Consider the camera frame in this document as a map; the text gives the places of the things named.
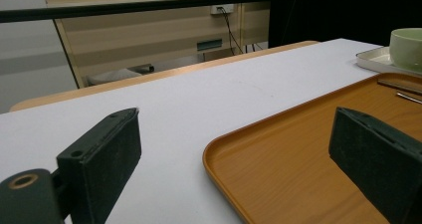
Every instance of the white table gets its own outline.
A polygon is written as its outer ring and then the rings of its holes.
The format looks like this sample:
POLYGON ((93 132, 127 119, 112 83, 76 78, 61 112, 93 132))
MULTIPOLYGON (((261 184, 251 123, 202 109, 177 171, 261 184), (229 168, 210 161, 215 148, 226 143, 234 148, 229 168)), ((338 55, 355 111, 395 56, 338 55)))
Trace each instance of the white table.
POLYGON ((377 47, 338 39, 1 114, 0 179, 55 170, 57 154, 106 115, 138 107, 142 157, 107 223, 240 223, 203 167, 206 145, 376 75, 355 55, 377 47))

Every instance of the white wall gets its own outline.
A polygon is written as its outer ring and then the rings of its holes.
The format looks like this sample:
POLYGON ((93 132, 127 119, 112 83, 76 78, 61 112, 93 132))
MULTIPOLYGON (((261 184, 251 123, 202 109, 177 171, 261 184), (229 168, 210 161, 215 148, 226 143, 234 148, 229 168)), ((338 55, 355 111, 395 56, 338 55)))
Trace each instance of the white wall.
MULTIPOLYGON (((0 0, 2 11, 44 7, 45 0, 0 0)), ((76 88, 52 21, 0 24, 0 113, 76 88)))

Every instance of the electrical cord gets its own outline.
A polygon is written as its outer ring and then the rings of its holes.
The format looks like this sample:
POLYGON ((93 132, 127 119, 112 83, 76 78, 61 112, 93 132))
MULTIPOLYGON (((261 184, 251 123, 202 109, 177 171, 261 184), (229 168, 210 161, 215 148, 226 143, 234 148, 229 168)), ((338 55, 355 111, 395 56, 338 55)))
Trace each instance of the electrical cord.
POLYGON ((258 43, 255 45, 257 45, 257 47, 259 47, 261 50, 264 50, 264 48, 262 48, 258 43))
POLYGON ((288 29, 289 29, 289 25, 290 25, 290 22, 291 22, 292 14, 293 14, 293 11, 295 10, 296 1, 297 0, 294 0, 293 1, 292 8, 291 8, 291 10, 289 12, 288 22, 286 24, 286 28, 285 28, 285 31, 283 32, 283 36, 282 36, 282 44, 285 41, 286 34, 288 32, 288 29))
POLYGON ((229 44, 230 44, 230 50, 232 51, 233 56, 235 56, 235 52, 233 51, 233 47, 232 47, 232 38, 233 38, 233 41, 236 43, 236 46, 238 47, 240 53, 243 54, 242 48, 239 46, 238 42, 236 41, 236 38, 233 36, 232 30, 230 29, 229 17, 227 15, 226 10, 222 7, 219 7, 218 10, 220 10, 223 13, 224 19, 226 20, 227 28, 229 29, 229 44))

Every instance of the white cup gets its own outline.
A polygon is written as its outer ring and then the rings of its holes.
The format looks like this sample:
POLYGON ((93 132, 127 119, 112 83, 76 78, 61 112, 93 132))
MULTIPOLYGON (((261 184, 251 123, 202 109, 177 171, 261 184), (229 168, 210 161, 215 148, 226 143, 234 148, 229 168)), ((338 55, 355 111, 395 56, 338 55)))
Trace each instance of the white cup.
POLYGON ((392 31, 389 51, 394 66, 422 73, 422 28, 392 31))

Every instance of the metal utensil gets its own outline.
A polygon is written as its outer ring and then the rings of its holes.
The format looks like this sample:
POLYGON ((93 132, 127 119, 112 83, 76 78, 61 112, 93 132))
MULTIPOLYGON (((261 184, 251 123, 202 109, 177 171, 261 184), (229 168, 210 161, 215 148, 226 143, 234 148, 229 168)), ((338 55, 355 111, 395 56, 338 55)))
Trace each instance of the metal utensil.
POLYGON ((411 93, 411 94, 422 96, 422 91, 415 89, 415 88, 406 87, 406 86, 403 86, 403 85, 400 85, 400 84, 388 82, 388 81, 381 80, 381 79, 378 80, 378 83, 380 85, 384 86, 384 87, 394 88, 394 89, 397 89, 397 90, 400 90, 400 91, 403 91, 403 92, 408 92, 408 93, 411 93))
POLYGON ((415 103, 418 103, 418 104, 421 104, 422 105, 422 100, 420 100, 420 99, 417 99, 417 98, 414 98, 414 97, 410 97, 410 96, 405 95, 405 94, 400 93, 400 92, 397 92, 396 95, 398 97, 400 97, 400 98, 404 98, 406 100, 409 100, 409 101, 412 101, 412 102, 415 102, 415 103))

